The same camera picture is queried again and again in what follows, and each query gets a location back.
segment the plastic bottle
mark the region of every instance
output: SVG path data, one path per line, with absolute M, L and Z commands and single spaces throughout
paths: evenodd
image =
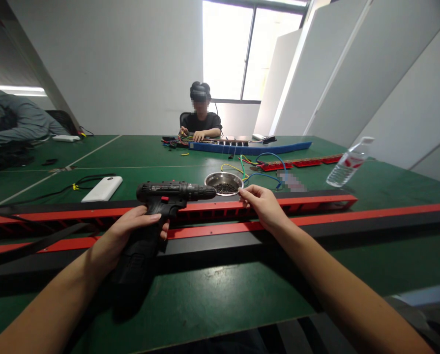
M 369 157 L 369 145 L 373 141 L 374 138 L 362 137 L 359 144 L 350 148 L 341 157 L 341 160 L 326 179 L 326 183 L 337 188 L 344 186 Z

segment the green workbench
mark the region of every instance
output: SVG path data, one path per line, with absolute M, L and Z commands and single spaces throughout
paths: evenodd
M 281 157 L 320 157 L 346 150 L 316 137 L 279 137 L 274 144 L 310 140 L 313 144 L 309 149 Z M 205 176 L 219 171 L 222 164 L 241 168 L 236 157 L 229 160 L 223 154 L 188 152 L 188 156 L 180 156 L 183 150 L 162 146 L 157 136 L 97 136 L 77 143 L 49 141 L 35 148 L 32 164 L 0 173 L 0 202 L 8 198 L 8 202 L 34 198 L 60 190 L 84 176 L 103 173 L 123 177 L 111 200 L 132 200 L 137 185 L 143 181 L 175 179 L 203 183 Z M 59 162 L 41 166 L 50 158 L 58 158 Z M 264 156 L 261 160 L 276 158 Z M 65 166 L 76 168 L 49 172 Z M 333 167 L 294 168 L 289 173 L 307 190 L 332 189 L 325 179 Z M 224 168 L 235 172 L 228 166 Z M 253 183 L 267 188 L 273 189 L 277 184 L 270 178 L 253 178 Z M 440 203 L 440 182 L 373 159 L 343 189 L 359 199 L 353 211 Z M 86 193 L 71 190 L 37 203 L 76 203 Z M 438 285 L 440 232 L 421 232 L 417 236 L 392 242 L 386 238 L 380 243 L 341 245 L 333 247 L 331 253 L 382 296 Z M 293 268 L 287 260 L 280 262 L 282 267 Z M 89 308 L 96 316 L 77 337 L 72 352 L 141 352 L 313 314 L 316 307 L 309 290 L 300 284 L 291 282 L 260 259 L 166 273 L 155 278 L 138 314 L 123 323 L 115 323 L 111 309 L 104 305 L 105 294 L 110 292 L 109 284 L 104 284 Z M 0 292 L 0 332 L 36 296 L 37 290 Z

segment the window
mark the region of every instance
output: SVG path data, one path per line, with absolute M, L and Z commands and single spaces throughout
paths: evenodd
M 260 102 L 277 37 L 299 29 L 306 10 L 296 0 L 204 0 L 204 81 L 213 100 Z

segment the forearm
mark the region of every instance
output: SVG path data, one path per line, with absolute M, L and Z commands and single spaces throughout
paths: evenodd
M 92 248 L 67 266 L 0 334 L 0 353 L 60 353 L 98 286 L 110 271 Z
M 292 222 L 274 236 L 358 351 L 432 353 L 416 331 L 358 277 Z
M 209 137 L 217 137 L 221 135 L 221 131 L 218 128 L 212 128 L 209 130 L 204 130 L 205 136 L 209 136 Z
M 34 126 L 34 129 L 17 127 L 0 131 L 0 144 L 6 144 L 12 141 L 37 140 L 44 138 L 47 134 L 48 131 L 39 126 Z

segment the white device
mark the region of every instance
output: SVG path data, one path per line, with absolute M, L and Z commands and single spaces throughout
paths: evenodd
M 65 141 L 65 142 L 69 142 L 69 143 L 72 143 L 74 141 L 78 141 L 80 139 L 81 138 L 79 138 L 78 136 L 75 136 L 75 135 L 56 135 L 56 136 L 53 136 L 53 140 Z
M 264 139 L 265 139 L 265 136 L 264 136 L 264 135 L 261 135 L 261 134 L 253 134 L 253 139 L 256 139 L 256 140 L 264 140 Z
M 115 191 L 120 187 L 123 178 L 120 176 L 105 177 L 82 199 L 86 202 L 106 202 L 110 200 Z

